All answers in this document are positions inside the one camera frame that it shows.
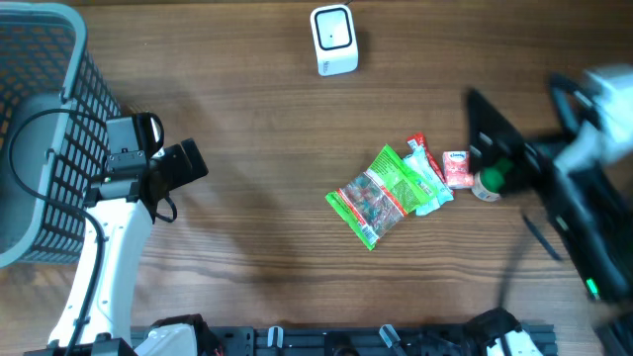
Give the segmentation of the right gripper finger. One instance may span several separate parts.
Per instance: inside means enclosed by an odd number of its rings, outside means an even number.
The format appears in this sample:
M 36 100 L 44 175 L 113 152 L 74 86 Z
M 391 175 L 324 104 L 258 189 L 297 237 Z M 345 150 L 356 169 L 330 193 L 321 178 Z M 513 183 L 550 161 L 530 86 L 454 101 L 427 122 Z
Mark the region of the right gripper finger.
M 525 140 L 520 132 L 477 89 L 465 93 L 469 124 L 470 170 L 473 173 L 505 159 L 511 172 L 527 172 Z
M 599 91 L 583 86 L 573 79 L 552 72 L 548 76 L 548 90 L 561 129 L 548 136 L 549 143 L 571 143 L 582 129 L 600 134 L 601 123 L 595 99 Z

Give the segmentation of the red white tissue pack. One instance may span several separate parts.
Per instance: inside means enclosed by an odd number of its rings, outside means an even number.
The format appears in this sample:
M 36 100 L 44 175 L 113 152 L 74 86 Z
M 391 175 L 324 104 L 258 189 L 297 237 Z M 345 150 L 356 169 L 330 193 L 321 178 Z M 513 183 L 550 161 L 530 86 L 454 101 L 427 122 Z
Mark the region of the red white tissue pack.
M 468 151 L 444 151 L 442 154 L 446 185 L 451 189 L 470 189 L 474 176 L 469 168 Z

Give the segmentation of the green lid jar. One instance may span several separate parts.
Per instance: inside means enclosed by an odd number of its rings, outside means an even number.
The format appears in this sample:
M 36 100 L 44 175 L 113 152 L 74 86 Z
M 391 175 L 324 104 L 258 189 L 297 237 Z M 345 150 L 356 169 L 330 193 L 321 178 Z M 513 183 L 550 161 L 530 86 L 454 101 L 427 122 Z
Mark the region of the green lid jar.
M 485 167 L 474 176 L 471 188 L 474 196 L 485 202 L 495 202 L 500 199 L 500 189 L 505 185 L 505 175 L 514 164 L 507 158 L 498 160 L 494 165 Z

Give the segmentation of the red stick sachet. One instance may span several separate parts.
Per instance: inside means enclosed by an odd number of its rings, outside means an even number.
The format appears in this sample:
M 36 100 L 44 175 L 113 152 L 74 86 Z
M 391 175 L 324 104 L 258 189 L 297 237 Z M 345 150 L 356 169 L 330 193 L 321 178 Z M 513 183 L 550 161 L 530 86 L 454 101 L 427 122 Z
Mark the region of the red stick sachet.
M 439 164 L 437 163 L 437 161 L 431 154 L 430 150 L 428 149 L 428 144 L 427 144 L 425 135 L 423 133 L 415 133 L 414 135 L 411 135 L 407 138 L 407 144 L 412 150 L 417 150 L 419 148 L 423 150 L 426 161 L 429 163 L 429 165 L 431 166 L 433 171 L 436 173 L 436 175 L 439 177 L 441 182 L 445 183 L 446 178 L 444 174 L 442 173 L 441 168 L 439 167 Z

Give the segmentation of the teal wrapper packet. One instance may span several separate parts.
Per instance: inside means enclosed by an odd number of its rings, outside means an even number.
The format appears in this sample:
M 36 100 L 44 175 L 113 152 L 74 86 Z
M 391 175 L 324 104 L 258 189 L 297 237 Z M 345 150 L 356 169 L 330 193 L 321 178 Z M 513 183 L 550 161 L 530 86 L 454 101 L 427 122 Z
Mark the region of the teal wrapper packet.
M 431 167 L 423 146 L 418 146 L 404 158 L 405 164 L 418 173 L 423 182 L 434 192 L 433 197 L 415 210 L 418 217 L 427 216 L 441 208 L 445 203 L 454 200 L 453 191 L 440 179 L 438 173 Z

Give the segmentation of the green snack bag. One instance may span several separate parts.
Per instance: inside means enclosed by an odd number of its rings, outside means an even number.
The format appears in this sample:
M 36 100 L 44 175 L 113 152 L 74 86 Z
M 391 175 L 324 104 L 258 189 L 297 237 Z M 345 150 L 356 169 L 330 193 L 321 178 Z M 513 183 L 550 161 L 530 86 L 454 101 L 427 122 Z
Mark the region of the green snack bag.
M 326 201 L 368 250 L 398 222 L 434 195 L 423 178 L 385 145 L 369 167 Z

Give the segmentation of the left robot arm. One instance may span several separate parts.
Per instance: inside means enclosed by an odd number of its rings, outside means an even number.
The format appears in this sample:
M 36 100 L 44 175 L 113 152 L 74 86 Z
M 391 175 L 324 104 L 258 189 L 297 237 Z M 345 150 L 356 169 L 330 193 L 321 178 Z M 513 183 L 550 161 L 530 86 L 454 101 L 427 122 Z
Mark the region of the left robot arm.
M 157 207 L 171 191 L 205 177 L 209 170 L 192 139 L 164 144 L 153 113 L 111 118 L 102 173 L 89 180 L 83 205 L 63 209 L 86 222 L 71 291 L 43 355 L 165 355 L 208 348 L 199 316 L 168 319 L 140 348 L 132 344 L 131 312 L 142 250 Z

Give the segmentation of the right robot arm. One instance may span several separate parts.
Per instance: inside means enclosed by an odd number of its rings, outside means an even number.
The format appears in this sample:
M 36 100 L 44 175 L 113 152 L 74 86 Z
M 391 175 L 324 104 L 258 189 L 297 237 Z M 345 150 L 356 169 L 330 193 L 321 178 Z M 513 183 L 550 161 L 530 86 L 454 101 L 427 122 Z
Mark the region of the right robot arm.
M 473 194 L 485 201 L 533 190 L 596 301 L 632 300 L 632 207 L 604 167 L 632 152 L 632 68 L 590 69 L 583 83 L 553 73 L 560 130 L 525 138 L 484 95 L 465 92 Z

